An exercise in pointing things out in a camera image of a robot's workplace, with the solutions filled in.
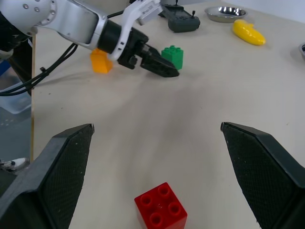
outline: green duplo block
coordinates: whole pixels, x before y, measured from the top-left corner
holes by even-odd
[[[183,66],[183,50],[172,45],[169,48],[162,50],[161,55],[163,58],[172,62],[177,70],[182,69]]]

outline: yellow banana toy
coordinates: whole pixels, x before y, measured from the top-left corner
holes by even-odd
[[[253,24],[249,24],[245,20],[238,19],[233,24],[233,32],[236,36],[244,41],[254,44],[263,45],[266,43],[265,37],[253,28]]]

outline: red lego brick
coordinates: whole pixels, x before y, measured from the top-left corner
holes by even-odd
[[[134,199],[144,229],[184,229],[187,213],[168,183]]]

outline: table surface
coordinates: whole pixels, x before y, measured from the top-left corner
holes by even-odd
[[[118,64],[92,72],[90,51],[79,48],[34,90],[34,157],[49,139],[94,123],[88,166],[70,228],[140,228],[134,198],[168,182],[188,212],[187,229],[259,229],[236,181],[220,125],[223,121],[271,133],[305,165],[305,62],[298,45],[305,25],[249,10],[266,37],[250,45],[232,24],[207,19],[175,34],[158,18],[142,27],[149,44],[184,50],[181,75],[164,79]],[[36,74],[70,45],[53,31],[36,40]]]

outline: stainless steel bowl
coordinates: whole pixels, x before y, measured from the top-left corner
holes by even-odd
[[[205,9],[208,18],[212,21],[222,23],[232,23],[237,19],[242,19],[247,15],[247,11],[241,8],[220,6],[220,7],[209,7]]]
[[[302,54],[303,59],[305,60],[305,43],[303,43],[299,46],[299,50]]]

